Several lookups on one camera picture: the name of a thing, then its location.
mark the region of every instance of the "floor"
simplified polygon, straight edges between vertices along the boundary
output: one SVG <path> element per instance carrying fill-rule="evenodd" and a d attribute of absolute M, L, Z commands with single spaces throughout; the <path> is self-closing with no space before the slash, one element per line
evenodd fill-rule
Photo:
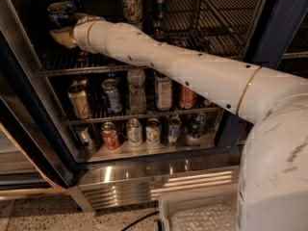
<path fill-rule="evenodd" d="M 157 203 L 147 203 L 83 213 L 68 195 L 3 200 L 0 201 L 0 231 L 158 231 L 157 213 L 125 229 L 157 211 Z"/>

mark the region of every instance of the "plastic bin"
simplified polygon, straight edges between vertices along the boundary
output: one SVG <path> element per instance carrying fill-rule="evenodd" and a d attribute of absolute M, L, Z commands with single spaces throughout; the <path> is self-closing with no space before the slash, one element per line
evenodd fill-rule
<path fill-rule="evenodd" d="M 164 230 L 235 230 L 237 189 L 233 183 L 162 194 L 159 208 Z"/>

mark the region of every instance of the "power cord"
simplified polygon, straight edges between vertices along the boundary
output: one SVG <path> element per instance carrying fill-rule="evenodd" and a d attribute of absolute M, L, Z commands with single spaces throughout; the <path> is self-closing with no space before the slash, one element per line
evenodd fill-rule
<path fill-rule="evenodd" d="M 121 231 L 126 231 L 128 230 L 129 228 L 131 228 L 132 226 L 136 225 L 137 223 L 141 222 L 142 220 L 146 219 L 146 218 L 150 218 L 152 216 L 155 216 L 157 214 L 159 214 L 160 212 L 157 211 L 157 212 L 153 212 L 153 213 L 150 213 L 142 218 L 139 218 L 137 220 L 135 220 L 134 222 L 132 222 L 131 224 L 129 224 L 128 226 L 124 227 L 123 229 L 121 229 Z"/>

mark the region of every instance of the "white robotic arm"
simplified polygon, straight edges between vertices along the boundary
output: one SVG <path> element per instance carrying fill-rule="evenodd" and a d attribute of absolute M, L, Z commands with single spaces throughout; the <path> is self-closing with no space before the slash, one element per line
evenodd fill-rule
<path fill-rule="evenodd" d="M 244 148 L 238 230 L 308 230 L 308 80 L 158 42 L 125 23 L 84 18 L 80 48 L 152 67 L 254 123 Z"/>

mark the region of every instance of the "red can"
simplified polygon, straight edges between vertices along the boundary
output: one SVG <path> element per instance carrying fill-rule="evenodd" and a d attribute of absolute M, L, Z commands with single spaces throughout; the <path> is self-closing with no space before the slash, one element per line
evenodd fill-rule
<path fill-rule="evenodd" d="M 119 147 L 119 139 L 115 125 L 112 122 L 105 122 L 101 128 L 101 135 L 109 150 L 116 150 Z"/>
<path fill-rule="evenodd" d="M 194 106 L 196 93 L 184 86 L 181 86 L 179 105 L 183 109 L 191 109 Z"/>

